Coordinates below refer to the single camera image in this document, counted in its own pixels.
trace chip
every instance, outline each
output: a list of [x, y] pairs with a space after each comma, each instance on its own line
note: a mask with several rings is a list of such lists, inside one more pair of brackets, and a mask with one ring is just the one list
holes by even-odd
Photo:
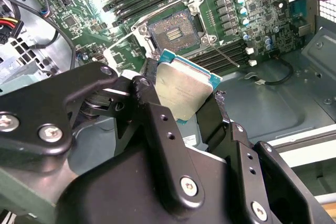
[[224, 30], [226, 30], [226, 29], [229, 29], [229, 28], [231, 28], [231, 27], [232, 27], [232, 25], [231, 25], [231, 23], [230, 23], [230, 22], [226, 22], [226, 23], [222, 24], [222, 27], [224, 28]]
[[188, 9], [148, 25], [148, 31], [160, 52], [178, 52], [201, 43]]
[[68, 25], [68, 27], [73, 26], [76, 23], [75, 19], [72, 16], [67, 17], [64, 20], [64, 22], [65, 22], [65, 24]]
[[232, 34], [233, 34], [233, 30], [232, 29], [225, 31], [225, 35], [226, 36], [229, 36], [229, 35], [232, 35]]
[[220, 8], [220, 9], [218, 9], [218, 13], [220, 15], [227, 13], [227, 8], [224, 6], [224, 7]]
[[230, 19], [228, 14], [225, 14], [224, 16], [221, 17], [222, 22], [227, 22]]
[[225, 0], [217, 0], [217, 1], [216, 1], [216, 5], [217, 5], [217, 6], [225, 5]]
[[266, 21], [270, 21], [272, 19], [272, 14], [266, 15]]
[[253, 12], [255, 9], [257, 9], [256, 4], [250, 4], [249, 9], [250, 9], [250, 12]]

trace screw hole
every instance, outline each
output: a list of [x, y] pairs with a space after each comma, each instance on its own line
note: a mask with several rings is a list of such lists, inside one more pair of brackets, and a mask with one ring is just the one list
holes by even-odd
[[174, 139], [175, 139], [175, 136], [174, 136], [173, 133], [171, 133], [171, 132], [168, 132], [167, 137], [168, 137], [170, 140], [174, 140]]
[[168, 121], [168, 118], [165, 115], [161, 115], [162, 121]]
[[116, 111], [121, 111], [125, 107], [125, 104], [123, 104], [122, 102], [117, 102], [115, 107], [116, 107]]
[[255, 171], [252, 167], [250, 167], [250, 172], [251, 172], [253, 175], [256, 175], [256, 171]]

